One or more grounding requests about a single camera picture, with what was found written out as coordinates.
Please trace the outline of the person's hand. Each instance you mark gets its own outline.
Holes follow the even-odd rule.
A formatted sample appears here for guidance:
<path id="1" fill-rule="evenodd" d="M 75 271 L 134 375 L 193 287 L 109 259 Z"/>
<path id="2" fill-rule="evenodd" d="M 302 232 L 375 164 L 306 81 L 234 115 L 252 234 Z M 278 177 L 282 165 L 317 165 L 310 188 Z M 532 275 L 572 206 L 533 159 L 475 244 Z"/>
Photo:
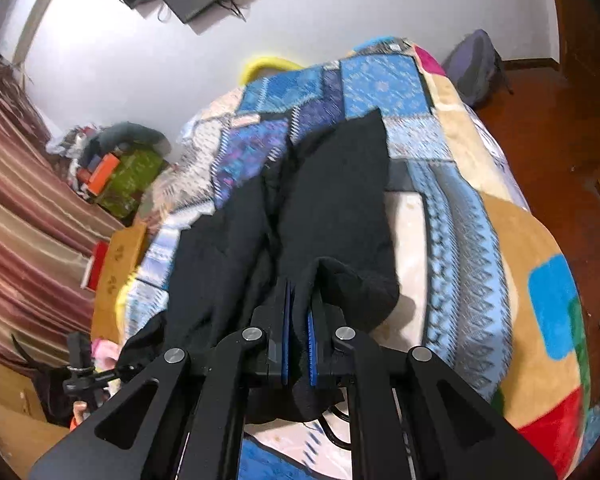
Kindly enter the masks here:
<path id="1" fill-rule="evenodd" d="M 120 356 L 121 347 L 108 339 L 98 338 L 92 342 L 92 359 L 94 362 L 95 372 L 112 372 L 117 364 Z M 121 380 L 113 379 L 107 382 L 105 387 L 95 390 L 96 406 L 99 408 L 106 400 L 116 394 L 121 388 Z M 88 405 L 87 400 L 78 399 L 73 402 L 73 415 L 70 422 L 69 430 L 75 430 L 81 425 L 94 408 Z"/>

